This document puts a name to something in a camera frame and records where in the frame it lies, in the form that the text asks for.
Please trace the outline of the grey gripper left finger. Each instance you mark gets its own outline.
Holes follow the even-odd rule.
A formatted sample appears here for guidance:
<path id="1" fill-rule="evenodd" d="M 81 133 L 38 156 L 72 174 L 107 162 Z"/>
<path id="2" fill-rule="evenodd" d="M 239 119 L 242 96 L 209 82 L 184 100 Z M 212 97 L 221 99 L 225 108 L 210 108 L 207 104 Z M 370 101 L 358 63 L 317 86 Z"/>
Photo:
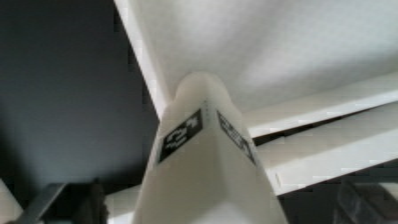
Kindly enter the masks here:
<path id="1" fill-rule="evenodd" d="M 15 224 L 107 224 L 106 191 L 100 180 L 52 183 L 29 204 Z"/>

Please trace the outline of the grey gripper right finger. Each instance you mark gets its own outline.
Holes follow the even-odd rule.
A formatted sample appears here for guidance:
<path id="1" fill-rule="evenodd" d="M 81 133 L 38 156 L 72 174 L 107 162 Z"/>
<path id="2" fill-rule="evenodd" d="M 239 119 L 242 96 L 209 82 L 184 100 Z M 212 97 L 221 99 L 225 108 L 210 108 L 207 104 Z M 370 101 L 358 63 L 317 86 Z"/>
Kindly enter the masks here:
<path id="1" fill-rule="evenodd" d="M 398 224 L 398 182 L 342 183 L 335 224 Z"/>

